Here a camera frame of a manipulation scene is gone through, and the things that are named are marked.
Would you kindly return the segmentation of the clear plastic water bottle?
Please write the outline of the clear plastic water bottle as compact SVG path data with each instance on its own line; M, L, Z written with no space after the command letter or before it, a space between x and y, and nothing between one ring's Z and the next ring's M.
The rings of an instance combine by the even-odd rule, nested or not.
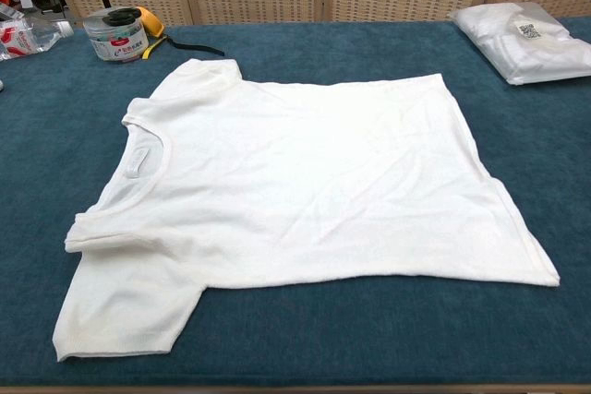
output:
M67 20L20 18L0 22L0 61L49 51L74 30Z

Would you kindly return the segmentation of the blue carpet table cover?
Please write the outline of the blue carpet table cover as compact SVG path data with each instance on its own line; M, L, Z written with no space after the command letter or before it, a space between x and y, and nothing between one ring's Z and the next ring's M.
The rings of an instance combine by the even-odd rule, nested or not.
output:
M439 73L481 160L561 276L557 288L378 277L206 291L171 352L58 362L64 248L126 142L128 103L188 53L99 60L84 33L0 62L0 387L591 382L591 78L514 87L449 22L176 28L252 81Z

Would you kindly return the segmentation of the white t-shirt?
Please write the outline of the white t-shirt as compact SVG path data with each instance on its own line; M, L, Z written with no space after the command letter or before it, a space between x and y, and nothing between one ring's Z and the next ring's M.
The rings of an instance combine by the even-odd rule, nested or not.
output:
M191 59L122 122L121 160L66 235L59 361L168 353L209 288L560 283L439 74L259 83Z

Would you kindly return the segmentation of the clear round plastic tub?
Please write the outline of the clear round plastic tub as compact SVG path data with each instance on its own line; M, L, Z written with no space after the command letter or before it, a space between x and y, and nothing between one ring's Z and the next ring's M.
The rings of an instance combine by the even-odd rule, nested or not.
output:
M83 27L97 56L106 62L127 62L140 58L149 41L140 19L133 24L111 27L102 21L108 11L122 7L109 7L83 19Z

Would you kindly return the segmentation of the black-handled scissors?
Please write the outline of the black-handled scissors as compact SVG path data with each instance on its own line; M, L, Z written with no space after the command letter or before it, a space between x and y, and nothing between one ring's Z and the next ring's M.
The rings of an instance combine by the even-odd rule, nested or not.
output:
M102 21L111 27L122 27L133 24L140 17L141 11L137 7L122 7L108 11Z

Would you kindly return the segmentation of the bagged folded white garment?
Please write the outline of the bagged folded white garment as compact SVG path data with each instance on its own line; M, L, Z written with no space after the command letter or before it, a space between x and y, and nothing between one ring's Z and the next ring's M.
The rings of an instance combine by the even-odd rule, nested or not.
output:
M537 3L470 6L450 18L511 85L591 76L591 43Z

